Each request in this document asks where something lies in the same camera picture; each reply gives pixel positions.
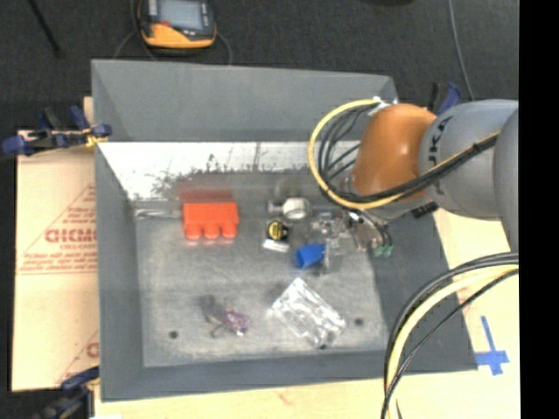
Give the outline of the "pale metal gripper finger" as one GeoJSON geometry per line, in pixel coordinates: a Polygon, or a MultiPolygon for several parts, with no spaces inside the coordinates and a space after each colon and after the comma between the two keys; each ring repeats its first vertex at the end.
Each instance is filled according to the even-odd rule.
{"type": "Polygon", "coordinates": [[[326,237],[323,240],[324,256],[321,265],[323,274],[331,274],[339,271],[339,240],[337,237],[326,237]]]}
{"type": "Polygon", "coordinates": [[[311,221],[311,231],[319,235],[341,235],[346,231],[342,217],[316,217],[311,221]]]}

